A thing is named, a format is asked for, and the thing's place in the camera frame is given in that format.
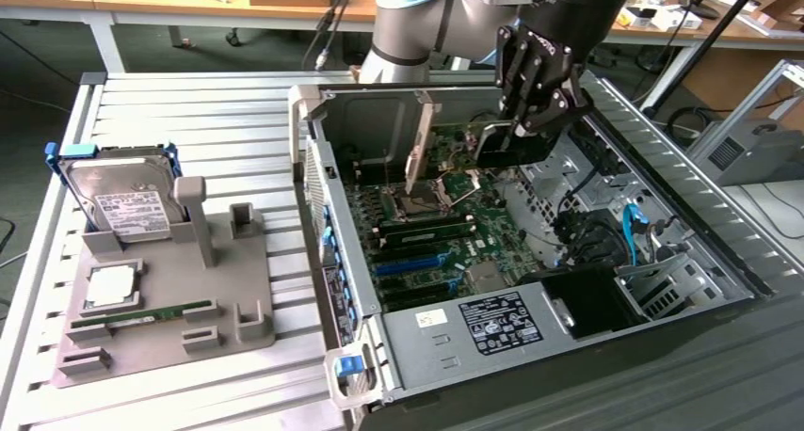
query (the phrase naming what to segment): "chair wheel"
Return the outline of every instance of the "chair wheel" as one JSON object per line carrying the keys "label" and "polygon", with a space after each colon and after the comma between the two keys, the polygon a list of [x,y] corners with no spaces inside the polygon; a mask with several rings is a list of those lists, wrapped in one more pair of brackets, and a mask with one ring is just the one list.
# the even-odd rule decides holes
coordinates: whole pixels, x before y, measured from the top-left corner
{"label": "chair wheel", "polygon": [[242,44],[241,44],[241,39],[238,38],[238,35],[237,35],[236,33],[229,33],[229,34],[226,35],[226,41],[229,42],[229,44],[230,44],[233,47],[240,47],[240,46],[242,46]]}

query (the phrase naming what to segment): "hard drive label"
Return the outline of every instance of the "hard drive label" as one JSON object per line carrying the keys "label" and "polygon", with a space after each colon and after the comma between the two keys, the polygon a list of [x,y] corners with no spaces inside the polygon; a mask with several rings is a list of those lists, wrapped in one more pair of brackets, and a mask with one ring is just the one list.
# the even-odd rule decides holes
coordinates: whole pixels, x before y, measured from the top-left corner
{"label": "hard drive label", "polygon": [[484,356],[544,340],[517,292],[465,302],[459,307]]}
{"label": "hard drive label", "polygon": [[158,191],[95,196],[113,231],[121,236],[167,231],[169,220]]}

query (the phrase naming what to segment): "blue cable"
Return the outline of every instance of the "blue cable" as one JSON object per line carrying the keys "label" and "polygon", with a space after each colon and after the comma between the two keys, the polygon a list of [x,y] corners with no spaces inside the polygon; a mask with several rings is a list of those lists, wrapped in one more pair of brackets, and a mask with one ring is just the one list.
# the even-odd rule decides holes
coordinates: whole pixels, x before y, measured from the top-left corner
{"label": "blue cable", "polygon": [[624,235],[626,241],[628,242],[628,250],[631,250],[631,264],[638,265],[638,245],[634,242],[634,232],[631,231],[631,224],[639,221],[643,224],[648,224],[651,221],[640,210],[640,206],[636,203],[630,203],[624,208]]}

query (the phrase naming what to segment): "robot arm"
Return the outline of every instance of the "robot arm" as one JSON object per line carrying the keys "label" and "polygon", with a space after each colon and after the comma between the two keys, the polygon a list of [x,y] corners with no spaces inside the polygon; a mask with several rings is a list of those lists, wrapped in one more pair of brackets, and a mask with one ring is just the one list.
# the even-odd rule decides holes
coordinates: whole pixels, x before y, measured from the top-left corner
{"label": "robot arm", "polygon": [[433,49],[475,61],[497,52],[500,117],[511,124],[484,132],[477,165],[495,168],[543,161],[561,128],[593,108],[579,78],[624,2],[377,0],[361,83],[425,81]]}
{"label": "robot arm", "polygon": [[497,32],[500,117],[512,123],[481,141],[480,166],[543,161],[561,128],[592,110],[579,79],[624,2],[532,0],[519,7],[519,27]]}

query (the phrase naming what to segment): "blue pcie slot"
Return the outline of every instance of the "blue pcie slot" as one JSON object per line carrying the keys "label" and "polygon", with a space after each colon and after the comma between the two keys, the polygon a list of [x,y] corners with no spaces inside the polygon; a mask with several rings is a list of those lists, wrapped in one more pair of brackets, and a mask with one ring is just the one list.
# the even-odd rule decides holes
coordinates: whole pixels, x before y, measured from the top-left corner
{"label": "blue pcie slot", "polygon": [[392,276],[394,274],[411,273],[424,269],[439,268],[448,260],[448,254],[440,254],[425,259],[411,260],[408,262],[381,264],[374,272],[377,276]]}

